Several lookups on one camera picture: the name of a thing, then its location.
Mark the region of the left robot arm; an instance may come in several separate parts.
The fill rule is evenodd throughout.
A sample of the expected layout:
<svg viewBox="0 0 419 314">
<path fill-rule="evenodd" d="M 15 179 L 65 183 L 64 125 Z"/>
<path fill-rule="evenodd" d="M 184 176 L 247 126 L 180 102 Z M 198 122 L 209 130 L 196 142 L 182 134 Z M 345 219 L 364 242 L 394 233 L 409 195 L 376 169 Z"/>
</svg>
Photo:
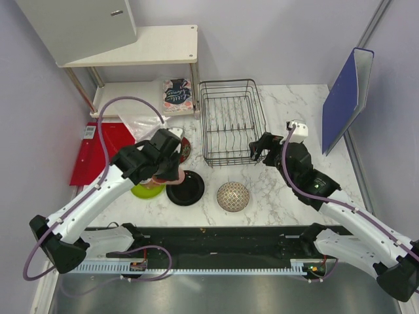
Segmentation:
<svg viewBox="0 0 419 314">
<path fill-rule="evenodd" d="M 144 242 L 130 223 L 93 232 L 86 228 L 138 184 L 153 177 L 177 181 L 182 139 L 182 128 L 160 128 L 150 140 L 123 147 L 87 190 L 50 216 L 30 220 L 37 246 L 59 273 L 74 270 L 85 258 L 117 252 L 137 257 L 143 252 Z"/>
</svg>

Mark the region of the black plate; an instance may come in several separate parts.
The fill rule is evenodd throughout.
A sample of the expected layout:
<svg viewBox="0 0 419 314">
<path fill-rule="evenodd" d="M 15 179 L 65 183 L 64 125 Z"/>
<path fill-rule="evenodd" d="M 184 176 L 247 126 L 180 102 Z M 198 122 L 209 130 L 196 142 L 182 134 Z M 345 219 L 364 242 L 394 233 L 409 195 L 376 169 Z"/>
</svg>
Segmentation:
<svg viewBox="0 0 419 314">
<path fill-rule="evenodd" d="M 171 202 L 179 206 L 190 206 L 198 202 L 205 192 L 203 178 L 194 171 L 186 170 L 181 184 L 168 185 L 166 195 Z"/>
</svg>

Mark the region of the red floral plate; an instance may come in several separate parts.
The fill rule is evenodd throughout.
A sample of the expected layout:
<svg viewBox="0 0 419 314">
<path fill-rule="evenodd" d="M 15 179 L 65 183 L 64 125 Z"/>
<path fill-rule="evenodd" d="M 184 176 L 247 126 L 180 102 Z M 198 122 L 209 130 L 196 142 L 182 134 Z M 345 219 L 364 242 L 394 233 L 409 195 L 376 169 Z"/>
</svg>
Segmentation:
<svg viewBox="0 0 419 314">
<path fill-rule="evenodd" d="M 191 150 L 192 150 L 192 148 L 191 148 L 190 141 L 186 137 L 182 138 L 182 141 L 181 141 L 181 157 L 180 157 L 180 163 L 181 164 L 189 158 L 189 156 L 191 154 Z"/>
</svg>

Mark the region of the pink mug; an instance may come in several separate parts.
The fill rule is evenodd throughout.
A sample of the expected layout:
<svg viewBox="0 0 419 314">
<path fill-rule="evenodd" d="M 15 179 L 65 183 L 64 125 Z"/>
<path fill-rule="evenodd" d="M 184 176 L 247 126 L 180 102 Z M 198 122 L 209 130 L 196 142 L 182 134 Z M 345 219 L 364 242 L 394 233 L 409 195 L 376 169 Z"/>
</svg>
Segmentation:
<svg viewBox="0 0 419 314">
<path fill-rule="evenodd" d="M 142 186 L 144 186 L 145 188 L 154 188 L 165 183 L 166 181 L 152 178 L 149 182 L 143 183 Z"/>
</svg>

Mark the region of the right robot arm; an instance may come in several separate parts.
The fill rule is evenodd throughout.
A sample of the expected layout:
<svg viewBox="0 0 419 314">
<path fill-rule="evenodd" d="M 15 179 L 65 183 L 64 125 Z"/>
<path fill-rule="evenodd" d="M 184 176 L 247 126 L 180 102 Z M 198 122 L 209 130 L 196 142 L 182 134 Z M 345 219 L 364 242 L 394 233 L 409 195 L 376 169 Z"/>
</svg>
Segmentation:
<svg viewBox="0 0 419 314">
<path fill-rule="evenodd" d="M 268 154 L 263 164 L 275 167 L 302 203 L 341 224 L 350 235 L 338 235 L 313 223 L 300 240 L 301 253 L 332 256 L 364 271 L 392 298 L 407 302 L 418 292 L 418 242 L 396 232 L 356 205 L 340 185 L 312 165 L 304 143 L 264 133 L 249 144 L 250 158 Z"/>
</svg>

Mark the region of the black wire dish rack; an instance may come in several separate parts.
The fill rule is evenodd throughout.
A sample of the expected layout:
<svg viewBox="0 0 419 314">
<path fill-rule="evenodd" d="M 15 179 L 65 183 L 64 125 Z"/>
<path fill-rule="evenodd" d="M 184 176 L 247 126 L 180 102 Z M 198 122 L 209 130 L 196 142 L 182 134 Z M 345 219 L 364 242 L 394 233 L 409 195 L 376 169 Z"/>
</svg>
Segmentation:
<svg viewBox="0 0 419 314">
<path fill-rule="evenodd" d="M 210 167 L 254 164 L 249 144 L 266 131 L 256 82 L 251 78 L 199 84 L 202 152 Z"/>
</svg>

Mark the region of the tall pink cup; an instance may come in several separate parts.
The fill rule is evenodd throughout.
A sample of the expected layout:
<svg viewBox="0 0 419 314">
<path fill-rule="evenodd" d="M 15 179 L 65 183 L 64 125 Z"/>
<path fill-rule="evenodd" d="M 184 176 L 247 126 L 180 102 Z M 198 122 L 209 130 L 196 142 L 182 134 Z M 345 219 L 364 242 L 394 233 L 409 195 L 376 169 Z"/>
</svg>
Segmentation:
<svg viewBox="0 0 419 314">
<path fill-rule="evenodd" d="M 153 176 L 153 182 L 156 184 L 178 185 L 185 180 L 185 172 L 181 167 L 174 167 L 169 172 Z"/>
</svg>

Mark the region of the patterned bowl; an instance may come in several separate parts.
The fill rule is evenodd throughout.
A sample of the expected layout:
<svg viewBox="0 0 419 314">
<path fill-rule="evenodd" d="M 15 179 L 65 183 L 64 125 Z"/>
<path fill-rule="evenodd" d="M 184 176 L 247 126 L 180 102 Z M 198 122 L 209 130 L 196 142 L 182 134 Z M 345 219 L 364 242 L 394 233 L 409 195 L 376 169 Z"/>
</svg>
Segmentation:
<svg viewBox="0 0 419 314">
<path fill-rule="evenodd" d="M 227 182 L 218 189 L 216 199 L 223 210 L 237 213 L 249 204 L 250 193 L 242 183 Z"/>
</svg>

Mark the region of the green plate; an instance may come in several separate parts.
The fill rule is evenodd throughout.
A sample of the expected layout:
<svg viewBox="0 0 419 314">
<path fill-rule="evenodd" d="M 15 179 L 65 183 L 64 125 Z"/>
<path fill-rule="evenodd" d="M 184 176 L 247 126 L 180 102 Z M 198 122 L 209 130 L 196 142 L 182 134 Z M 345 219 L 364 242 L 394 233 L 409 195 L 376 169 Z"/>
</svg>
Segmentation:
<svg viewBox="0 0 419 314">
<path fill-rule="evenodd" d="M 130 191 L 137 198 L 149 200 L 160 195 L 164 191 L 165 187 L 166 185 L 162 184 L 154 188 L 145 188 L 142 184 L 139 184 L 134 186 Z"/>
</svg>

